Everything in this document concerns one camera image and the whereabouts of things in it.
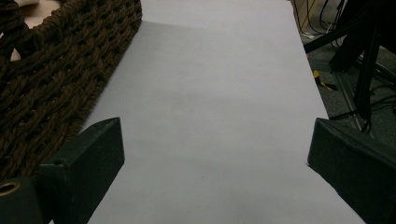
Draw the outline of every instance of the cable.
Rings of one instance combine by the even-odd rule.
[[[322,17],[323,17],[324,8],[327,6],[327,3],[328,3],[328,2],[329,2],[329,0],[326,0],[326,1],[324,2],[324,5],[323,5],[322,10],[320,11],[320,15],[319,15],[320,26],[321,26],[323,29],[325,29],[325,30],[326,30],[326,28],[323,26],[323,22],[326,23],[326,24],[328,24],[328,25],[329,25],[329,23],[327,23],[326,21],[324,21],[324,20],[322,19]]]
[[[368,129],[367,134],[371,131],[371,117],[369,117],[361,128],[361,133],[365,133],[366,129]]]
[[[308,24],[309,24],[309,27],[311,27],[311,29],[313,30],[313,31],[315,31],[315,32],[317,32],[318,34],[321,34],[321,35],[324,35],[322,32],[319,32],[319,31],[317,31],[313,26],[312,26],[312,24],[311,24],[311,20],[309,19],[309,12],[310,12],[310,10],[309,10],[309,0],[306,0],[306,17],[308,18]]]
[[[299,28],[300,32],[301,32],[303,35],[311,35],[311,34],[305,33],[305,32],[303,31],[303,29],[301,28],[300,17],[299,17],[299,15],[298,15],[298,10],[297,10],[296,1],[295,1],[295,0],[292,0],[292,1],[293,1],[293,4],[294,4],[294,8],[296,9],[296,17],[297,17],[298,28]]]
[[[340,4],[338,4],[338,7],[337,7],[337,14],[335,15],[334,21],[332,22],[332,31],[334,31],[334,30],[336,29],[337,23],[338,23],[338,21],[339,21],[340,18],[341,18],[344,4],[345,4],[345,0],[341,0],[341,1],[340,1]],[[343,43],[343,40],[341,39],[341,45],[338,43],[338,39],[334,40],[333,42],[331,42],[332,48],[333,48],[335,51],[337,51],[338,48],[341,47],[341,45],[342,45],[342,43]]]
[[[372,91],[376,91],[376,90],[384,89],[384,88],[395,90],[396,87],[393,84],[383,84],[383,85],[379,85],[379,86],[372,88]]]
[[[379,105],[379,104],[384,104],[384,103],[396,103],[396,101],[386,102],[388,99],[391,99],[391,98],[396,98],[396,95],[387,96],[387,97],[385,97],[385,98],[383,98],[381,100],[378,100],[378,101],[370,104],[370,107],[373,107],[373,106]],[[339,115],[336,115],[336,116],[333,116],[333,117],[329,117],[329,119],[331,119],[331,120],[346,119],[347,117],[352,116],[352,115],[357,114],[357,113],[359,113],[358,109],[352,110],[352,111],[349,111],[349,112],[346,112],[346,113],[343,113],[343,114],[339,114]]]
[[[396,101],[389,102],[389,105],[383,105],[383,106],[381,106],[381,107],[379,107],[379,108],[377,108],[377,109],[374,109],[374,110],[372,110],[372,111],[377,111],[377,110],[381,110],[381,109],[383,109],[383,108],[394,107],[394,106],[396,106]]]

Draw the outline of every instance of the wicker basket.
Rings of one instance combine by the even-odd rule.
[[[0,181],[34,175],[78,133],[141,18],[139,0],[65,0],[29,29],[0,1]]]

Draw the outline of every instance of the white paper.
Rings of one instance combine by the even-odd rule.
[[[86,126],[126,163],[90,223],[363,223],[306,165],[327,118],[290,2],[142,1]]]

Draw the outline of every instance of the metal ring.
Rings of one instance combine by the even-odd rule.
[[[20,182],[8,182],[0,186],[0,197],[6,196],[21,187]]]

